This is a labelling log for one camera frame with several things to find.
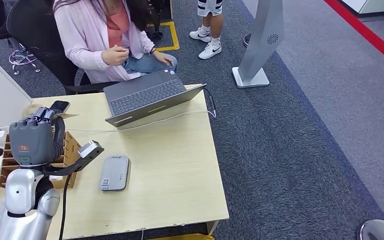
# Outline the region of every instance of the long dark hair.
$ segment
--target long dark hair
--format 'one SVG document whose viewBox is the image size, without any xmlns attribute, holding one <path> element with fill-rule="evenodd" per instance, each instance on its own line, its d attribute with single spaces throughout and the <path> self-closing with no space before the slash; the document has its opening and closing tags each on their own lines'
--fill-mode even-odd
<svg viewBox="0 0 384 240">
<path fill-rule="evenodd" d="M 112 22 L 111 20 L 107 20 L 108 12 L 107 8 L 105 7 L 104 0 L 54 0 L 54 3 L 56 2 L 56 4 L 53 7 L 53 12 L 55 12 L 58 8 L 62 6 L 75 4 L 79 1 L 89 1 L 98 16 L 111 29 L 118 29 L 117 25 L 114 22 Z M 134 23 L 134 25 L 136 25 L 139 30 L 145 31 L 148 22 L 152 20 L 151 13 L 148 10 L 148 0 L 126 0 L 126 3 L 130 11 L 130 20 Z"/>
</svg>

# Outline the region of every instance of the power bank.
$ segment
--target power bank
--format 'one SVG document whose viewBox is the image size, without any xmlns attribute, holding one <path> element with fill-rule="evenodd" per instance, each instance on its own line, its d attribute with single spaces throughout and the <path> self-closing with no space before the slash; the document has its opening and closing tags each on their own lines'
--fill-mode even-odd
<svg viewBox="0 0 384 240">
<path fill-rule="evenodd" d="M 121 191 L 126 188 L 129 158 L 126 155 L 111 155 L 102 166 L 99 188 L 104 191 Z"/>
</svg>

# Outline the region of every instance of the wooden organizer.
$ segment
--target wooden organizer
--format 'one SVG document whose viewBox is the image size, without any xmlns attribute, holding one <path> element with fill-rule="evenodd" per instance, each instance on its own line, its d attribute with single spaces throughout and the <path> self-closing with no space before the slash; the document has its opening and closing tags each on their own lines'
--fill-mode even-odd
<svg viewBox="0 0 384 240">
<path fill-rule="evenodd" d="M 64 147 L 63 154 L 59 156 L 55 161 L 52 162 L 54 167 L 67 167 L 72 165 L 79 159 L 80 155 L 77 152 L 80 149 L 80 144 L 74 139 L 74 137 L 66 131 L 64 134 Z M 0 171 L 0 187 L 5 188 L 8 175 L 19 168 L 19 164 L 14 159 L 11 152 L 10 135 L 7 134 L 5 137 L 5 146 L 3 149 L 2 168 Z M 63 176 L 62 180 L 52 180 L 53 187 L 56 189 L 63 189 L 64 183 L 67 180 L 67 176 Z M 68 187 L 73 188 L 76 180 L 76 172 L 71 175 Z"/>
</svg>

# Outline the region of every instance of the woman's hand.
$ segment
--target woman's hand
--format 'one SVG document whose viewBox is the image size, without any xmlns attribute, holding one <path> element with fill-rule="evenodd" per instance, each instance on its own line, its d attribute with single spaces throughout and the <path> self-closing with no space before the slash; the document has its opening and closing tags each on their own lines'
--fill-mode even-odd
<svg viewBox="0 0 384 240">
<path fill-rule="evenodd" d="M 163 64 L 166 64 L 167 66 L 173 66 L 172 59 L 164 53 L 155 50 L 152 55 L 154 55 L 154 57 Z"/>
<path fill-rule="evenodd" d="M 102 60 L 110 66 L 120 66 L 128 57 L 129 50 L 117 45 L 102 52 Z"/>
</svg>

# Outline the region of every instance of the smartphone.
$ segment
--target smartphone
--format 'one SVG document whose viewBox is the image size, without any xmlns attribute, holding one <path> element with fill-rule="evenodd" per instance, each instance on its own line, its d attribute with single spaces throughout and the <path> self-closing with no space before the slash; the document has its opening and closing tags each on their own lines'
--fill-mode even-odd
<svg viewBox="0 0 384 240">
<path fill-rule="evenodd" d="M 52 104 L 52 106 L 50 106 L 49 109 L 51 109 L 51 110 L 59 110 L 62 113 L 65 113 L 69 107 L 70 107 L 70 103 L 68 101 L 55 101 Z"/>
</svg>

